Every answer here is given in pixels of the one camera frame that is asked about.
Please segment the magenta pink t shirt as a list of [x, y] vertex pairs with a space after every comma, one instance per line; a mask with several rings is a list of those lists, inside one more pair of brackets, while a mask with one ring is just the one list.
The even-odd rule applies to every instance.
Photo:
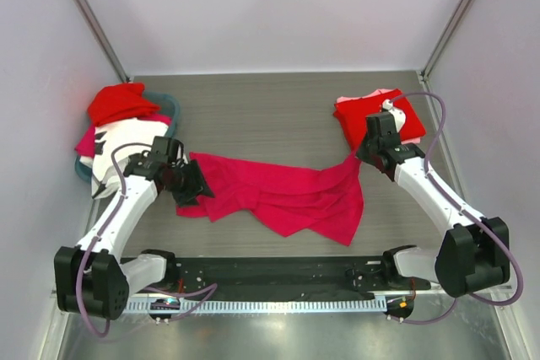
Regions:
[[360, 161], [349, 155], [327, 169], [309, 169], [191, 153], [199, 163], [213, 197], [177, 207], [184, 218], [216, 222], [238, 211], [250, 212], [282, 237], [309, 229], [349, 246], [363, 216]]

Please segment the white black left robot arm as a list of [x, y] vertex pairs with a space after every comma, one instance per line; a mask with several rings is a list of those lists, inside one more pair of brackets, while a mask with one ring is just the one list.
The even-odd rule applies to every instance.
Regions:
[[156, 137], [136, 143], [138, 151], [121, 165], [124, 144], [111, 151], [120, 185], [93, 228], [74, 246], [61, 247], [53, 261], [57, 306], [61, 311], [115, 320], [129, 298], [157, 288], [173, 290], [181, 276], [176, 256], [148, 249], [123, 261], [122, 254], [141, 217], [159, 194], [168, 191], [179, 206], [195, 207], [200, 196], [213, 196], [196, 160], [181, 141]]

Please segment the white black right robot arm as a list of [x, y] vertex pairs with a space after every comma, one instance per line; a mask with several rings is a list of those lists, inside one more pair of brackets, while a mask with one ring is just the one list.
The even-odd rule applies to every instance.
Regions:
[[487, 218], [464, 202], [436, 173], [424, 152], [402, 142], [406, 114], [392, 100], [366, 118], [356, 156], [406, 191], [439, 230], [437, 250], [404, 245], [384, 252], [382, 282], [397, 289], [416, 277], [439, 284], [451, 297], [503, 285], [510, 280], [509, 230], [501, 218]]

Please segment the teal laundry basket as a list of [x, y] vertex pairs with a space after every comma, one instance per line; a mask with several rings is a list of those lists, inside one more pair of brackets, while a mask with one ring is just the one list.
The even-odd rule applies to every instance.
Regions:
[[[165, 133], [166, 137], [174, 137], [181, 118], [181, 107], [179, 102], [171, 95], [156, 93], [145, 90], [143, 97], [152, 103], [157, 104], [160, 109], [159, 114], [168, 116], [170, 118], [170, 124], [168, 130]], [[81, 162], [81, 156], [78, 155], [74, 162], [74, 170], [76, 175], [84, 182], [90, 183], [92, 177], [92, 170]]]

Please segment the white black printed t shirt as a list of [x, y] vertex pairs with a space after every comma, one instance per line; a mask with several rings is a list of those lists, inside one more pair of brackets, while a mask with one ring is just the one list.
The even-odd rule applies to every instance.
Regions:
[[106, 198], [119, 189], [119, 175], [111, 159], [115, 149], [128, 144], [115, 153], [117, 165], [123, 171], [132, 154], [141, 153], [155, 137], [165, 137], [169, 124], [168, 116], [152, 114], [95, 127], [94, 157], [81, 157], [81, 162], [92, 170], [91, 197]]

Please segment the red t shirt in basket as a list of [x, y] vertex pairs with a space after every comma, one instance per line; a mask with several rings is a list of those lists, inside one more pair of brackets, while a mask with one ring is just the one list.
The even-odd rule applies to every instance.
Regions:
[[87, 112], [94, 126], [103, 126], [157, 113], [160, 107], [143, 97], [143, 83], [120, 83], [104, 87], [90, 103]]

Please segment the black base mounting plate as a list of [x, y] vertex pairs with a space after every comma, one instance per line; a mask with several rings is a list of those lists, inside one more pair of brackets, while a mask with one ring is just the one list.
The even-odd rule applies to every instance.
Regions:
[[193, 293], [213, 283], [212, 300], [228, 302], [354, 301], [430, 289], [388, 270], [380, 256], [178, 258], [175, 272], [152, 287]]

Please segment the right aluminium frame post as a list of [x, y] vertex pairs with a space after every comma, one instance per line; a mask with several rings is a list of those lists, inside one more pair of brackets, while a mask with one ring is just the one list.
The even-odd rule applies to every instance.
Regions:
[[473, 5], [475, 0], [459, 0], [454, 8], [445, 28], [443, 29], [439, 39], [437, 40], [434, 49], [429, 55], [424, 67], [418, 72], [419, 77], [423, 82], [429, 80], [429, 76], [434, 71], [436, 64], [445, 52], [446, 47], [451, 42], [452, 37], [457, 32], [459, 26], [465, 19], [467, 12]]

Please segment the aluminium frame post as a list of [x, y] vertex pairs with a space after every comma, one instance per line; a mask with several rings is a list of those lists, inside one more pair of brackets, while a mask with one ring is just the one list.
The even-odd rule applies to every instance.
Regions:
[[437, 40], [434, 49], [429, 55], [424, 67], [418, 72], [419, 77], [423, 82], [429, 80], [429, 76], [434, 71], [436, 64], [445, 52], [446, 47], [451, 42], [452, 37], [457, 32], [459, 26], [465, 19], [467, 12], [473, 5], [475, 0], [459, 0], [454, 8], [445, 28], [443, 29], [439, 39]]
[[130, 77], [124, 69], [119, 57], [113, 49], [111, 42], [109, 41], [105, 31], [103, 30], [94, 10], [92, 9], [88, 0], [73, 0], [77, 6], [79, 12], [82, 14], [85, 23], [87, 24], [89, 31], [93, 35], [100, 49], [102, 50], [105, 59], [111, 65], [115, 75], [123, 83], [130, 81]]

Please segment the left aluminium frame post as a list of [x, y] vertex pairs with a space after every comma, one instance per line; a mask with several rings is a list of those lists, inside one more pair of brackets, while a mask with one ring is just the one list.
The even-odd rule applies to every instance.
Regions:
[[111, 65], [115, 75], [123, 83], [130, 81], [130, 77], [124, 69], [119, 57], [113, 49], [111, 42], [109, 41], [105, 31], [103, 30], [94, 10], [92, 9], [88, 0], [73, 0], [77, 6], [79, 12], [82, 14], [85, 23], [87, 24], [89, 31], [93, 35], [100, 49], [102, 50], [105, 59]]

